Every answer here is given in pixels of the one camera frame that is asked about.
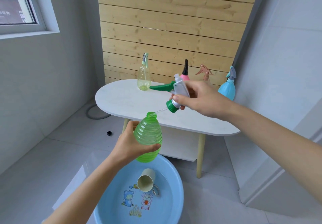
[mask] blue spray bottle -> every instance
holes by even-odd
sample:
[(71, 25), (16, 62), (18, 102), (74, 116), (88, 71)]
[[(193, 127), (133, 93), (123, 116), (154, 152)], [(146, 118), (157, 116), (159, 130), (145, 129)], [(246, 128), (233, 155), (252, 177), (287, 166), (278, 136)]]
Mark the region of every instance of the blue spray bottle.
[(226, 96), (227, 98), (234, 100), (236, 88), (234, 85), (234, 81), (236, 78), (236, 71), (234, 67), (230, 67), (230, 71), (226, 76), (228, 78), (227, 82), (220, 86), (218, 92), (222, 95)]

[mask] spray bottle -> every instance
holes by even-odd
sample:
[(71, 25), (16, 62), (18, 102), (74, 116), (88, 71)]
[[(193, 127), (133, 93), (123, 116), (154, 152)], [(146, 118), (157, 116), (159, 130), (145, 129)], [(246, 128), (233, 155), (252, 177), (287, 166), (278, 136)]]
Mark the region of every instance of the spray bottle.
[(140, 90), (148, 90), (151, 85), (150, 69), (147, 65), (148, 55), (148, 53), (144, 53), (142, 66), (139, 68), (137, 85)]
[(188, 59), (185, 59), (184, 61), (184, 68), (182, 71), (182, 74), (180, 75), (180, 77), (186, 81), (186, 80), (190, 80), (189, 76), (188, 76)]
[(196, 75), (204, 72), (203, 81), (205, 83), (207, 83), (208, 85), (210, 85), (211, 83), (210, 83), (210, 79), (209, 79), (209, 74), (213, 75), (212, 72), (205, 65), (201, 64), (200, 66), (201, 66), (200, 71), (197, 72)]
[[(158, 90), (158, 91), (168, 91), (173, 94), (181, 94), (187, 97), (190, 97), (188, 89), (183, 81), (183, 79), (179, 76), (179, 74), (175, 74), (175, 81), (172, 81), (168, 84), (150, 86), (150, 89)], [(179, 110), (181, 104), (178, 104), (173, 99), (167, 101), (167, 108), (172, 113), (175, 113)]]
[(218, 89), (218, 92), (222, 95), (226, 96), (227, 98), (234, 100), (236, 88), (234, 85), (234, 81), (236, 78), (236, 71), (234, 67), (230, 67), (230, 71), (226, 76), (228, 78), (227, 82), (222, 84), (220, 88)]

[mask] oval tabletop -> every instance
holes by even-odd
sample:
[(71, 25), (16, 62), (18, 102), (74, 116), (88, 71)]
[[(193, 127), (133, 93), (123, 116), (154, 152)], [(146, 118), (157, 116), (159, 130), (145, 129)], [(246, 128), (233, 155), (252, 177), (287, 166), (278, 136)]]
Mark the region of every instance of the oval tabletop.
[[(152, 85), (160, 84), (162, 83), (152, 82)], [(101, 110), (111, 115), (142, 120), (147, 112), (166, 108), (170, 97), (171, 94), (166, 91), (141, 91), (136, 79), (128, 79), (106, 84), (97, 91), (95, 101)], [(229, 136), (240, 132), (229, 122), (203, 116), (189, 108), (175, 113), (162, 111), (157, 114), (157, 119), (163, 126), (215, 136)]]

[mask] floor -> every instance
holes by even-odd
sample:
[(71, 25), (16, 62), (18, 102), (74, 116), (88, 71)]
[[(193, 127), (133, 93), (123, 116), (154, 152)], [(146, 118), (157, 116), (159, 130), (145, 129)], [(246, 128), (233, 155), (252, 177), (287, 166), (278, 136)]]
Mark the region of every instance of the floor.
[[(45, 220), (109, 155), (123, 119), (85, 117), (86, 104), (0, 176), (0, 223), (37, 224)], [(101, 115), (98, 109), (92, 115)], [(207, 137), (202, 178), (196, 162), (168, 158), (184, 187), (181, 224), (302, 224), (295, 219), (244, 206), (221, 137)], [(94, 224), (93, 216), (88, 224)]]

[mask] cup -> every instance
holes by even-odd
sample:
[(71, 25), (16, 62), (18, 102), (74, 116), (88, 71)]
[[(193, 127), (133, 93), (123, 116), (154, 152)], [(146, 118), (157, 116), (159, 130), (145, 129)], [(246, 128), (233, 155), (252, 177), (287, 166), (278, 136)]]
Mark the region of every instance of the cup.
[(138, 188), (142, 192), (149, 192), (154, 185), (155, 171), (152, 169), (144, 169), (138, 179)]

